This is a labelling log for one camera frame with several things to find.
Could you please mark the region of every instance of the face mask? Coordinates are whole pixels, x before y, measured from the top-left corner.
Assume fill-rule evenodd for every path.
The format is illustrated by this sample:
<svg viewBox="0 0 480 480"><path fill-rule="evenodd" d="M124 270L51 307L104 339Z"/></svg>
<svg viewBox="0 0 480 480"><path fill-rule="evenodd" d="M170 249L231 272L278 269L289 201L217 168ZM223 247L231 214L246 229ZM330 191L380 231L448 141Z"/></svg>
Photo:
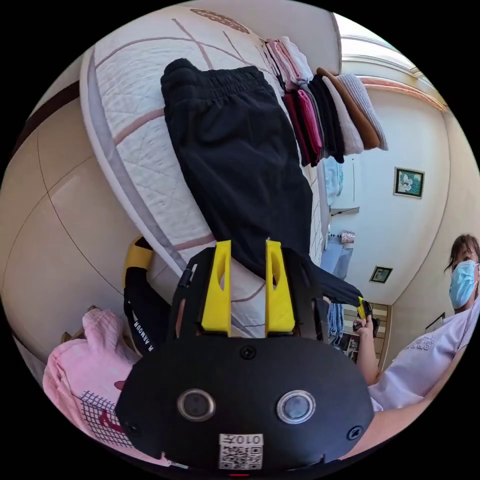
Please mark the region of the face mask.
<svg viewBox="0 0 480 480"><path fill-rule="evenodd" d="M460 262L451 275L450 300L454 309L463 307L470 299L477 282L475 268L478 263L473 260Z"/></svg>

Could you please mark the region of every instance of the brown towel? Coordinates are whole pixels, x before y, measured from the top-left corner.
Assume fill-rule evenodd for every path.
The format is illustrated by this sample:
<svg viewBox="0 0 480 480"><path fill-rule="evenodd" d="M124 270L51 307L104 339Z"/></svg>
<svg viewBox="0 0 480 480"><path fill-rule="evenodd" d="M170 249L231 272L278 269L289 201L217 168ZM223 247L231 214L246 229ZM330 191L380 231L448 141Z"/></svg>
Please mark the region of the brown towel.
<svg viewBox="0 0 480 480"><path fill-rule="evenodd" d="M361 141L363 142L363 148L365 150L376 149L380 146L380 139L377 135L377 132L373 128L372 124L369 122L365 114L360 110L358 105L355 103L352 96L349 94L347 89L339 82L336 76L333 76L329 71L326 71L322 67L318 67L316 72L319 75L325 75L333 83L333 86L336 88L338 93L343 100L343 103L348 110L348 114L356 126L358 133L360 134Z"/></svg>

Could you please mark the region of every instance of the white t-shirt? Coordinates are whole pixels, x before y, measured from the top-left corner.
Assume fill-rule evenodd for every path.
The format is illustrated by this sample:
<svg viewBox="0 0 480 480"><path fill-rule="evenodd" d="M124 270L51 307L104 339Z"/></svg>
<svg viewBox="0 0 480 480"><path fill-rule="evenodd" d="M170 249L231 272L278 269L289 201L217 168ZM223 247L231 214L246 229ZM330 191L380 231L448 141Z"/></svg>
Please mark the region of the white t-shirt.
<svg viewBox="0 0 480 480"><path fill-rule="evenodd" d="M455 354L469 343L479 313L480 295L472 308L445 319L440 328L405 347L378 383L368 388L373 409L400 409L423 400Z"/></svg>

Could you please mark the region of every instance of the sticker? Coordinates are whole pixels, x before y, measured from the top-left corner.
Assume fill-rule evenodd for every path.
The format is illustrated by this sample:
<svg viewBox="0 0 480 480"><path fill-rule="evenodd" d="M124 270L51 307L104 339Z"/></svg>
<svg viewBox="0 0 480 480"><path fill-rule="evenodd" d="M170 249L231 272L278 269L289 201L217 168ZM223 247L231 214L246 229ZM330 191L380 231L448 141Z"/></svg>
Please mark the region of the sticker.
<svg viewBox="0 0 480 480"><path fill-rule="evenodd" d="M260 470L264 455L262 433L237 435L221 433L218 468L223 470Z"/></svg>

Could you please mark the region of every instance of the mattress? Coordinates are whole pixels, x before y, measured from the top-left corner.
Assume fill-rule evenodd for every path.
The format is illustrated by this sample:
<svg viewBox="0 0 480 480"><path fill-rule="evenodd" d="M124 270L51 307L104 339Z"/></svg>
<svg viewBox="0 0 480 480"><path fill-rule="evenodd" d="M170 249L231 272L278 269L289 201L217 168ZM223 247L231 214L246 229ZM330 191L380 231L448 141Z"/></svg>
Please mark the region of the mattress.
<svg viewBox="0 0 480 480"><path fill-rule="evenodd" d="M254 32L231 18L177 5L124 25L97 42L82 60L81 108L99 165L140 232L178 276L192 256L216 242L175 156L160 78L178 58L201 70L254 65L288 115L261 45ZM317 169L299 168L313 193L310 256L320 265ZM251 337L263 337L265 282L235 260L231 301L232 325Z"/></svg>

